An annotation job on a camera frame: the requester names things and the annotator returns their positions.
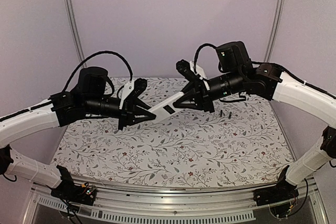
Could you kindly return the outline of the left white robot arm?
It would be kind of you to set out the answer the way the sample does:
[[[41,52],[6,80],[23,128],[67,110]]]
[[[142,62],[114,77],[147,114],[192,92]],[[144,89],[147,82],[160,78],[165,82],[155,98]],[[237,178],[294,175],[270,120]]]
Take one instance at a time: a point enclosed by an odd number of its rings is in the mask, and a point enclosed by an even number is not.
[[[78,195],[78,188],[64,167],[45,165],[11,148],[10,144],[36,132],[63,127],[89,116],[118,119],[118,129],[154,120],[155,114],[138,97],[147,81],[138,78],[124,85],[120,98],[106,94],[112,85],[108,71],[101,67],[80,70],[78,83],[71,91],[51,95],[49,99],[1,118],[1,174],[16,175],[33,182],[57,188],[67,200]]]

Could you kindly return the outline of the white remote control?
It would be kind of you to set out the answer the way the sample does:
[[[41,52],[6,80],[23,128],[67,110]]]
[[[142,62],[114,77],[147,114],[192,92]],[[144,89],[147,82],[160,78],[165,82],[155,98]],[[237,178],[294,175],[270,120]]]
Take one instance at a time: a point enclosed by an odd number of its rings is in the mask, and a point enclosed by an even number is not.
[[[158,103],[157,105],[153,106],[149,109],[149,112],[152,114],[155,114],[155,119],[151,122],[153,124],[159,123],[172,115],[175,115],[179,112],[181,112],[183,109],[176,108],[173,103],[177,101],[179,98],[181,98],[184,95],[183,92],[178,92],[169,98],[165,99],[164,101]]]

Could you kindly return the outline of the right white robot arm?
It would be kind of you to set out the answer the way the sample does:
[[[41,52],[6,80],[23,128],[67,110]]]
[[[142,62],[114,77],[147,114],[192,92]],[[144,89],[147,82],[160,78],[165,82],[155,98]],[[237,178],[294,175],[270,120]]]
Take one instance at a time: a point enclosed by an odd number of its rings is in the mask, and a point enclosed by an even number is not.
[[[213,49],[219,59],[219,77],[202,77],[195,62],[191,66],[185,60],[177,62],[177,71],[189,83],[173,103],[175,108],[213,112],[215,100],[244,92],[294,106],[327,124],[317,144],[281,171],[271,196],[282,201],[304,178],[335,158],[335,96],[304,82],[279,64],[252,61],[241,41]]]

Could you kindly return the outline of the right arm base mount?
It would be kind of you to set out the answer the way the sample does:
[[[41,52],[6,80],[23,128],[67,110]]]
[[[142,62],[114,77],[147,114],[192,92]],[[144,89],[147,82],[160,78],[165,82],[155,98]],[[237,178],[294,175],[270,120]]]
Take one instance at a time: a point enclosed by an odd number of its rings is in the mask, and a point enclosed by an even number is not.
[[[270,212],[274,217],[286,218],[290,215],[299,196],[297,186],[286,181],[287,165],[280,173],[277,183],[274,186],[256,189],[253,191],[253,200],[257,206],[275,204],[285,201],[284,204],[270,207]]]

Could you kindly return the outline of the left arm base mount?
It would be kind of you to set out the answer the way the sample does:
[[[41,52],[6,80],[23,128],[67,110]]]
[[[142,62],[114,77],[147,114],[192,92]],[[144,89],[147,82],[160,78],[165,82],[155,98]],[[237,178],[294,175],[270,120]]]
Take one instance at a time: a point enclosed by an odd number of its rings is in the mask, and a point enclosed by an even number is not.
[[[57,165],[56,168],[60,172],[61,183],[50,189],[51,195],[64,201],[93,206],[97,195],[96,186],[88,182],[76,185],[65,167]]]

